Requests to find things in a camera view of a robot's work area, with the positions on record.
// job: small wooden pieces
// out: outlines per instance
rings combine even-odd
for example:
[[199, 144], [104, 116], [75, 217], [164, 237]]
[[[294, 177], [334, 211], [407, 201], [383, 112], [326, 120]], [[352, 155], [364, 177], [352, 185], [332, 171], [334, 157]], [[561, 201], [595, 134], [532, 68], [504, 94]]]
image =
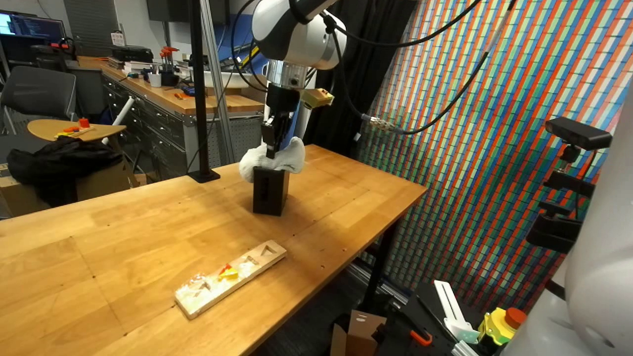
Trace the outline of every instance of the small wooden pieces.
[[176, 302], [188, 318], [193, 318], [261, 274], [265, 268], [273, 266], [284, 256], [284, 252], [284, 246], [269, 238], [223, 264], [215, 272], [195, 274], [188, 284], [176, 290]]

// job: metal pole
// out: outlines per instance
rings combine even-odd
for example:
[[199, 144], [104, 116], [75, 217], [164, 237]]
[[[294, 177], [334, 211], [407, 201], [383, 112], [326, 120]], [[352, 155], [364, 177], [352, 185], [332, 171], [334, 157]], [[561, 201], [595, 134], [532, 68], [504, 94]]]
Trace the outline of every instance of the metal pole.
[[192, 27], [192, 59], [193, 59], [193, 90], [195, 90], [195, 132], [197, 132], [197, 171], [190, 175], [197, 181], [209, 181], [219, 177], [209, 167], [209, 144], [205, 140], [205, 90], [203, 90], [203, 62], [201, 62], [201, 23], [199, 23], [199, 1], [190, 0], [190, 27]]
[[207, 60], [209, 70], [213, 74], [213, 88], [215, 88], [215, 100], [217, 100], [217, 118], [219, 118], [219, 146], [221, 146], [221, 161], [229, 163], [235, 161], [235, 149], [233, 149], [233, 136], [229, 126], [229, 110], [225, 108], [225, 96], [223, 96], [223, 82], [221, 82], [221, 68], [219, 68], [219, 57], [217, 57], [217, 43], [215, 43], [215, 29], [213, 29], [213, 13], [211, 13], [211, 1], [199, 0], [201, 9], [201, 25], [203, 25], [203, 37], [207, 43]]

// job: black chair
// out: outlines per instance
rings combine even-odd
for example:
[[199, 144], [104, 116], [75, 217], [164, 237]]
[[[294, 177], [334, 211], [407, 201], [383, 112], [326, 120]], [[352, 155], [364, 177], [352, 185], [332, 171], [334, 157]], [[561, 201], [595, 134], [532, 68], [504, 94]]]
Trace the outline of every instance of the black chair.
[[[23, 134], [25, 122], [35, 116], [75, 118], [73, 72], [41, 66], [13, 66], [2, 88], [4, 134]], [[13, 110], [27, 114], [19, 122]]]

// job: patterned backdrop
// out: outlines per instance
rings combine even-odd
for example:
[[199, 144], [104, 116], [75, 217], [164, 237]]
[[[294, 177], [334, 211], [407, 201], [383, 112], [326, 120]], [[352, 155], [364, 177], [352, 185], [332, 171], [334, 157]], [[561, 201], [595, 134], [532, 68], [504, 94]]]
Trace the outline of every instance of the patterned backdrop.
[[[423, 0], [405, 29], [421, 37], [465, 9]], [[508, 0], [482, 0], [463, 21], [401, 49], [372, 112], [415, 128], [445, 108], [472, 72]], [[364, 128], [360, 159], [429, 187], [405, 215], [387, 262], [401, 288], [445, 278], [478, 308], [530, 308], [561, 254], [526, 242], [540, 199], [573, 207], [542, 185], [561, 142], [544, 120], [563, 114], [613, 132], [633, 70], [631, 0], [518, 0], [488, 60], [433, 128], [399, 136]], [[607, 155], [589, 151], [571, 173], [597, 179]]]

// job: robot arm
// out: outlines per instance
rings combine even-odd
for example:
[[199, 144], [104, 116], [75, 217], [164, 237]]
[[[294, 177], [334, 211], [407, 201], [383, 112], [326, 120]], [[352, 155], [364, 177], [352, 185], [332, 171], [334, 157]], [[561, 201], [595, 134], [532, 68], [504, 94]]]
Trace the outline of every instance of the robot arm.
[[253, 11], [255, 43], [271, 59], [267, 108], [261, 126], [267, 157], [275, 157], [284, 148], [308, 66], [336, 66], [338, 51], [332, 35], [338, 39], [340, 53], [346, 47], [346, 37], [328, 31], [324, 23], [322, 13], [334, 1], [263, 0]]

